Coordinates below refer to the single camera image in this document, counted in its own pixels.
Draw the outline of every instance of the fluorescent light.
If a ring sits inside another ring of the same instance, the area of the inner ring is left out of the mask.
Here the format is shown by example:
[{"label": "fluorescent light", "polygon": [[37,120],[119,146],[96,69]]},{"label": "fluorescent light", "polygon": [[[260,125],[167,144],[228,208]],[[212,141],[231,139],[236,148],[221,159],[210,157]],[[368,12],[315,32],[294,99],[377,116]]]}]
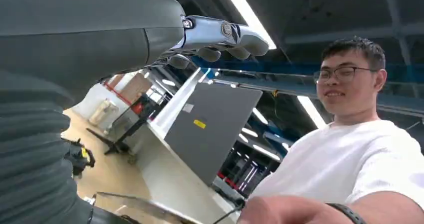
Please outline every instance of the fluorescent light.
[{"label": "fluorescent light", "polygon": [[247,176],[246,176],[246,178],[244,179],[244,181],[246,181],[246,180],[249,178],[249,176],[252,174],[252,172],[254,171],[254,169],[255,169],[255,168],[252,168],[252,169],[250,170],[249,174],[247,174]]},{"label": "fluorescent light", "polygon": [[300,104],[302,104],[303,108],[306,110],[307,114],[312,119],[313,123],[315,123],[317,128],[322,128],[327,125],[309,97],[298,95],[297,99],[299,100]]},{"label": "fluorescent light", "polygon": [[287,145],[287,143],[281,143],[282,144],[282,146],[287,150],[287,151],[289,151],[290,150],[290,146],[289,145]]},{"label": "fluorescent light", "polygon": [[277,161],[279,161],[279,160],[280,160],[280,157],[279,157],[278,155],[276,155],[276,154],[274,154],[274,153],[271,153],[271,152],[269,152],[269,151],[267,151],[267,150],[263,149],[262,147],[260,147],[260,146],[258,146],[258,145],[253,144],[253,148],[254,148],[254,149],[256,149],[257,151],[259,151],[259,152],[261,152],[261,153],[263,153],[263,154],[267,155],[268,157],[270,157],[270,158],[272,158],[272,159],[274,159],[274,160],[277,160]]},{"label": "fluorescent light", "polygon": [[249,140],[243,135],[243,134],[238,134],[238,136],[245,142],[245,143],[249,143]]},{"label": "fluorescent light", "polygon": [[162,82],[163,82],[163,84],[166,84],[166,85],[168,85],[168,86],[173,86],[173,87],[175,87],[175,83],[174,83],[174,82],[172,82],[172,81],[170,81],[170,80],[163,79],[163,80],[162,80]]},{"label": "fluorescent light", "polygon": [[206,78],[206,76],[208,75],[208,73],[211,71],[210,68],[207,69],[207,71],[200,77],[199,79],[199,83],[203,82],[203,80]]},{"label": "fluorescent light", "polygon": [[255,173],[256,173],[257,171],[258,171],[258,169],[257,169],[257,168],[255,168],[255,169],[254,169],[254,172],[251,174],[251,176],[250,176],[249,180],[247,180],[246,184],[244,185],[244,187],[243,187],[243,191],[245,190],[245,188],[246,188],[246,186],[248,185],[248,183],[250,183],[250,182],[251,182],[251,179],[254,177],[254,175],[255,175]]},{"label": "fluorescent light", "polygon": [[249,135],[251,135],[251,136],[254,136],[255,138],[257,138],[258,137],[258,134],[256,134],[256,132],[254,132],[254,131],[252,131],[252,130],[249,130],[249,129],[247,129],[247,128],[242,128],[241,129],[241,131],[242,132],[244,132],[244,133],[246,133],[246,134],[249,134]]},{"label": "fluorescent light", "polygon": [[265,125],[268,125],[268,121],[267,121],[267,119],[258,111],[258,109],[256,109],[256,107],[255,108],[253,108],[253,114],[255,114],[256,116],[257,116],[257,118],[259,118],[259,120],[263,123],[263,124],[265,124]]},{"label": "fluorescent light", "polygon": [[235,8],[246,21],[247,25],[256,31],[266,42],[268,42],[269,49],[276,49],[276,45],[271,39],[268,32],[265,30],[264,26],[259,21],[258,17],[253,12],[249,3],[246,0],[231,0]]}]

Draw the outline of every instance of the smartwatch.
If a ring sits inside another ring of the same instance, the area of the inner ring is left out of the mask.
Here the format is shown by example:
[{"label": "smartwatch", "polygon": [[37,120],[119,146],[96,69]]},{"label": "smartwatch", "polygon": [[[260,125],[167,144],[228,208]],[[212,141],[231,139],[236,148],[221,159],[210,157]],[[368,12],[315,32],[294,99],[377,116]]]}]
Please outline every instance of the smartwatch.
[{"label": "smartwatch", "polygon": [[337,203],[327,203],[327,205],[345,214],[354,224],[366,224],[362,217],[345,205]]}]

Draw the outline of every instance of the floor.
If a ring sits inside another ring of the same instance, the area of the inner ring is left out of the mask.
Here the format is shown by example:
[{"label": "floor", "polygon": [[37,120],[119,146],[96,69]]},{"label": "floor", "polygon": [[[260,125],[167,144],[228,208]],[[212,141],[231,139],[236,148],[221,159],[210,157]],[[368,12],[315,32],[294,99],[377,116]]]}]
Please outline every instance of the floor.
[{"label": "floor", "polygon": [[[87,127],[94,130],[96,128],[70,109],[66,110],[64,114],[70,117],[71,123],[63,136],[69,140],[81,138],[81,143],[93,152],[96,160],[94,168],[87,167],[81,179],[75,178],[78,195],[81,198],[92,197],[96,192],[109,192],[150,199],[149,190],[141,173],[135,165],[128,163],[128,156],[123,154],[105,156],[103,153],[107,150],[107,146],[86,131]],[[102,198],[98,198],[96,201],[96,206],[114,213],[118,211],[117,213],[120,215],[129,215],[143,224],[161,223],[140,211],[125,207],[124,204]]]}]

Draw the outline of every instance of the eyeglasses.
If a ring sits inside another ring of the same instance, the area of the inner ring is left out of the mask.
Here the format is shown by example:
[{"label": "eyeglasses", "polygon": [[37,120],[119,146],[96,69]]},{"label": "eyeglasses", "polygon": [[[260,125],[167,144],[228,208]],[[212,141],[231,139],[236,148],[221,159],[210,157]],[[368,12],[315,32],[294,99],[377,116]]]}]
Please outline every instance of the eyeglasses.
[{"label": "eyeglasses", "polygon": [[323,84],[327,82],[331,78],[332,74],[334,73],[337,80],[339,80],[342,83],[349,83],[354,79],[356,70],[366,70],[370,72],[377,71],[377,70],[361,68],[356,66],[343,66],[343,67],[336,68],[333,71],[326,70],[326,69],[316,71],[313,74],[313,79],[315,80],[316,84]]}]

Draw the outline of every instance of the blue beam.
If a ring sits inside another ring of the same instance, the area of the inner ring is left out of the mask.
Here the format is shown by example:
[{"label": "blue beam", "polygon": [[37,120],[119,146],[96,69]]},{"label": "blue beam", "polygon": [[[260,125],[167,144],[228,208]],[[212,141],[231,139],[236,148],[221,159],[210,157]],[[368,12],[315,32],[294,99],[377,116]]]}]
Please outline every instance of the blue beam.
[{"label": "blue beam", "polygon": [[[320,69],[321,63],[288,64],[277,61],[223,61],[207,62],[193,56],[193,62],[201,68],[221,69],[223,71],[243,71],[253,73],[312,77]],[[424,64],[387,64],[388,83],[420,83],[424,84]]]},{"label": "blue beam", "polygon": [[[215,78],[215,81],[224,84],[237,83],[243,88],[263,91],[278,90],[279,93],[287,95],[307,96],[312,99],[317,99],[317,90],[314,85],[299,85],[289,81],[268,81],[229,76],[218,76]],[[422,98],[379,94],[377,108],[388,112],[424,117],[424,99]]]}]

